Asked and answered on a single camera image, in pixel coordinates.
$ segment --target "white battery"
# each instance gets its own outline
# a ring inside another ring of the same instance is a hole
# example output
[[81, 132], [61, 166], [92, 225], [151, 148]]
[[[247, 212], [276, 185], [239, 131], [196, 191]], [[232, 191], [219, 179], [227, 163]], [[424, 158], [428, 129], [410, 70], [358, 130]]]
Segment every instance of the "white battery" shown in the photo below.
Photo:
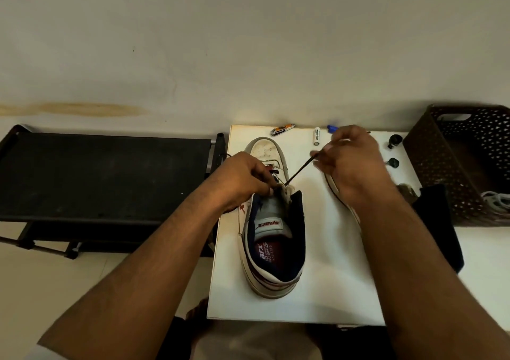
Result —
[[320, 144], [320, 128], [314, 129], [314, 145], [317, 146]]

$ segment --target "white sleeve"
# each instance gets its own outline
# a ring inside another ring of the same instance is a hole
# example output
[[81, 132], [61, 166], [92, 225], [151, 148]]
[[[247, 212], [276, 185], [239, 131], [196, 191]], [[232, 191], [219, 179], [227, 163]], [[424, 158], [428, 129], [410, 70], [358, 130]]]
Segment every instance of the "white sleeve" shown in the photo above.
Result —
[[31, 352], [25, 357], [25, 360], [67, 360], [48, 348], [44, 348], [37, 344]]

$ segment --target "shoe tongue label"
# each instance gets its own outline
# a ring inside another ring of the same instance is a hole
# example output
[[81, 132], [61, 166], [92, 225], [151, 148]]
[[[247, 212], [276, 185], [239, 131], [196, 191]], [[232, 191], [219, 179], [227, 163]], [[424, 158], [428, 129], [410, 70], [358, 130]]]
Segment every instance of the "shoe tongue label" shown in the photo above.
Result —
[[270, 230], [283, 230], [283, 229], [284, 222], [281, 220], [281, 218], [264, 218], [255, 220], [255, 235]]

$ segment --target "person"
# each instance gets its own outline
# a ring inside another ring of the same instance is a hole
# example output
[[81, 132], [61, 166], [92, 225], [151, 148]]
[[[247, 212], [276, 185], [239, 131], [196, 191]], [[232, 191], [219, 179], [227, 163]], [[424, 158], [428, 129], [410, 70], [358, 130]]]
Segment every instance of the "person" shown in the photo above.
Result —
[[[396, 356], [510, 359], [509, 336], [444, 259], [396, 189], [367, 131], [341, 127], [312, 155], [317, 153], [316, 167], [333, 177], [341, 199], [360, 218]], [[229, 157], [150, 238], [56, 320], [39, 348], [73, 360], [156, 358], [218, 218], [253, 193], [271, 195], [276, 186], [256, 158], [244, 152]]]

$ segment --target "basket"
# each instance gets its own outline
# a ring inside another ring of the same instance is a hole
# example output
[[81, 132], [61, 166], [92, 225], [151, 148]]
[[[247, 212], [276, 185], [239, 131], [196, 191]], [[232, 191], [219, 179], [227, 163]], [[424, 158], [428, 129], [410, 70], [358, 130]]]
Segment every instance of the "basket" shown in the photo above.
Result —
[[510, 109], [494, 105], [430, 105], [403, 145], [424, 187], [446, 186], [456, 226], [506, 226], [482, 199], [510, 193]]

